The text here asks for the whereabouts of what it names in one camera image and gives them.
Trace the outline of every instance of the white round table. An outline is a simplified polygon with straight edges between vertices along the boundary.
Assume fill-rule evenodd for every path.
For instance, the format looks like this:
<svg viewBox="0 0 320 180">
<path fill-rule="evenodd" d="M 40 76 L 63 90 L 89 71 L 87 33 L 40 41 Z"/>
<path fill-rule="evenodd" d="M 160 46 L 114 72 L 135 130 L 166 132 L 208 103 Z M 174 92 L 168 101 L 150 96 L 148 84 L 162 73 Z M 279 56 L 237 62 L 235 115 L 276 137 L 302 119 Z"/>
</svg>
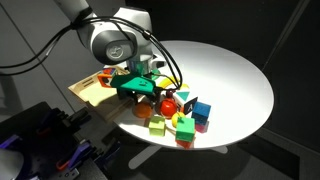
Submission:
<svg viewBox="0 0 320 180">
<path fill-rule="evenodd" d="M 195 134 L 191 150 L 216 148 L 226 153 L 226 145 L 248 137 L 267 121 L 273 108 L 273 91 L 264 74 L 248 60 L 204 43 L 161 43 L 179 65 L 183 82 L 189 85 L 193 94 L 197 94 L 198 101 L 211 105 L 207 132 Z M 160 71 L 171 75 L 168 67 Z M 150 136 L 145 121 L 133 116 L 129 109 L 121 113 L 115 122 L 126 132 L 151 143 L 150 152 L 153 152 L 152 148 L 157 151 L 160 147 L 183 149 L 175 142 L 174 134 L 168 131 L 164 137 Z"/>
</svg>

